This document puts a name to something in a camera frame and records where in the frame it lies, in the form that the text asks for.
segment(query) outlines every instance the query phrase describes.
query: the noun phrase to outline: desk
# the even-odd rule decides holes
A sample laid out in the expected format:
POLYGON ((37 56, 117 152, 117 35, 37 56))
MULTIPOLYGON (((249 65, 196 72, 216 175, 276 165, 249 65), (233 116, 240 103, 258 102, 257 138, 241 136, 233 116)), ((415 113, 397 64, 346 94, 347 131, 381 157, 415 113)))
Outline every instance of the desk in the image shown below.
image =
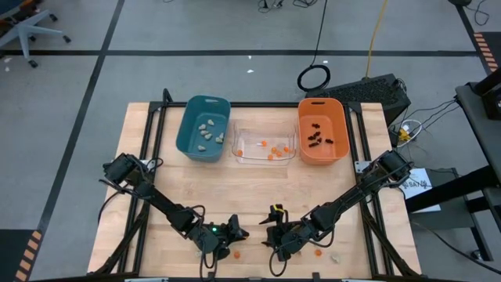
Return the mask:
MULTIPOLYGON (((129 104, 117 155, 121 152, 139 155, 148 107, 148 103, 129 104)), ((370 153, 375 158, 391 149, 383 111, 380 104, 362 104, 362 110, 370 153)), ((240 225, 250 236, 230 246, 232 254, 240 252, 240 258, 231 254, 221 260, 217 277, 272 277, 268 267, 272 250, 261 244, 266 239, 266 226, 258 225, 266 218, 269 205, 283 204, 289 210, 291 220, 296 220, 317 204, 340 196, 355 185, 350 155, 330 166, 306 165, 299 155, 286 167, 240 164, 231 153, 231 128, 234 121, 296 121, 297 109, 234 107, 221 160, 215 164, 194 162, 175 147, 183 113, 184 107, 167 109, 160 146, 160 157, 164 159, 164 164, 157 170, 157 189, 185 206, 205 205, 208 222, 225 222, 232 213, 238 214, 240 225)), ((353 121, 357 145, 360 147, 355 118, 353 121)), ((150 140, 149 152, 153 147, 153 139, 150 140)), ((113 192, 109 188, 106 197, 113 192)), ((380 201, 388 239, 409 266, 420 273, 402 194, 398 190, 383 189, 380 191, 380 201)), ((88 271, 98 269, 120 242, 129 203, 128 196, 119 196, 104 210, 88 271)), ((380 256, 377 240, 375 245, 380 256)), ((133 241, 130 250, 135 249, 135 246, 136 242, 133 241)), ((307 244, 300 253, 293 255, 283 277, 311 278, 313 272, 318 272, 322 278, 371 277, 358 205, 344 213, 337 222, 334 244, 322 249, 320 257, 315 255, 315 249, 315 246, 307 244), (338 263, 332 260, 331 255, 338 258, 338 263)), ((196 253, 193 242, 183 240, 155 208, 150 210, 140 273, 142 277, 198 277, 200 258, 196 253)), ((378 259, 378 264, 382 264, 381 259, 378 259)), ((281 266, 275 261, 274 269, 280 269, 281 266)), ((128 259, 126 271, 131 269, 132 259, 128 259)), ((379 270, 382 273, 384 267, 380 266, 379 270)))

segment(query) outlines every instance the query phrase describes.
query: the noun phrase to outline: orange and black striped tape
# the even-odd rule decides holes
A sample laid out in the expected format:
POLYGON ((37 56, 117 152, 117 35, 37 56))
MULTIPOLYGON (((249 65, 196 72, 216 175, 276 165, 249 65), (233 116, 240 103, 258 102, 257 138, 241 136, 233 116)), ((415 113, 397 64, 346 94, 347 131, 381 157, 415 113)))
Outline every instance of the orange and black striped tape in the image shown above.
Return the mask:
POLYGON ((484 36, 481 33, 475 33, 474 37, 475 41, 478 44, 478 47, 480 48, 480 51, 482 52, 482 56, 484 57, 485 62, 487 62, 488 67, 491 69, 491 71, 497 70, 498 64, 494 59, 491 49, 488 47, 487 42, 484 39, 484 36))
POLYGON ((26 249, 24 250, 23 258, 19 264, 19 269, 16 272, 16 282, 28 281, 30 278, 31 270, 33 269, 34 260, 37 257, 38 250, 40 249, 41 232, 33 231, 30 240, 27 242, 26 249))

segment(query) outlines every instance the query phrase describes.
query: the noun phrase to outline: paper sign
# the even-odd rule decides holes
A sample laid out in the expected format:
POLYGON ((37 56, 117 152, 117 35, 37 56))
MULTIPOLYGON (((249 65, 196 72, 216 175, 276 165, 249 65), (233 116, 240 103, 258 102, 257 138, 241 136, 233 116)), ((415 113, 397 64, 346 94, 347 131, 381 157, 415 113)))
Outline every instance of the paper sign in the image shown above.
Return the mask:
MULTIPOLYGON (((405 194, 406 199, 410 199, 416 195, 423 192, 431 190, 433 186, 431 185, 428 174, 425 168, 413 168, 410 171, 410 177, 400 186, 405 194)), ((434 206, 424 208, 415 212, 439 212, 440 205, 436 204, 434 206)))

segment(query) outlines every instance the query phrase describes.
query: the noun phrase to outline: floor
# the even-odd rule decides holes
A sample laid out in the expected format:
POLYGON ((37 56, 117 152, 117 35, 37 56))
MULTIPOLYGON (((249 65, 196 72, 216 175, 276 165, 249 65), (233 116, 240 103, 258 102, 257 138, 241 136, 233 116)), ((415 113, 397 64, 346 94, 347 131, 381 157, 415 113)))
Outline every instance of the floor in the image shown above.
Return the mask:
MULTIPOLYGON (((368 49, 382 3, 329 2, 319 49, 336 52, 316 61, 331 69, 330 85, 363 76, 366 52, 356 51, 368 49)), ((85 274, 105 194, 96 180, 101 164, 114 157, 128 103, 159 100, 165 87, 176 101, 203 93, 232 101, 299 101, 304 93, 296 78, 312 59, 300 51, 315 48, 323 1, 308 9, 285 1, 269 13, 258 12, 258 0, 46 0, 41 7, 59 21, 40 25, 64 30, 73 41, 39 36, 31 43, 37 69, 22 56, 0 61, 0 169, 5 187, 12 187, 0 199, 0 213, 9 215, 0 218, 0 229, 36 229, 42 212, 50 219, 42 220, 50 224, 43 225, 32 280, 85 274), (48 199, 57 200, 53 209, 45 208, 48 199)), ((501 2, 483 4, 485 11, 500 9, 501 2)), ((501 29, 499 15, 483 27, 472 11, 466 15, 474 31, 501 29)), ((18 49, 16 42, 5 47, 18 49)), ((376 53, 370 75, 402 78, 409 112, 450 100, 456 86, 486 75, 465 23, 447 1, 390 0, 374 49, 399 51, 376 53)), ((321 80, 312 74, 305 85, 321 80)), ((460 110, 402 152, 418 166, 455 167, 460 174, 486 165, 460 110)), ((489 265, 501 268, 501 235, 489 213, 478 220, 495 257, 489 265)), ((439 233, 460 250, 475 249, 469 230, 439 233)), ((421 230, 414 230, 414 239, 429 277, 495 279, 421 230)))

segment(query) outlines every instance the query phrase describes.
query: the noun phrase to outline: orange object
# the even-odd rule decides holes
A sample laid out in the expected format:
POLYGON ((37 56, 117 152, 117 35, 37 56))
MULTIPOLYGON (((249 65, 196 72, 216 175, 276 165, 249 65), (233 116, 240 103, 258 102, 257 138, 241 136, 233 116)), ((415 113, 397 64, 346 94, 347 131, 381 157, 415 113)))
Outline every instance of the orange object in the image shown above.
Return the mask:
POLYGON ((344 109, 341 103, 332 98, 303 99, 297 108, 299 116, 299 144, 301 159, 310 165, 331 165, 345 157, 349 152, 348 132, 344 109), (312 128, 312 124, 320 125, 319 129, 312 128), (320 131, 323 140, 336 140, 334 144, 322 142, 318 146, 310 147, 314 141, 308 137, 320 131))

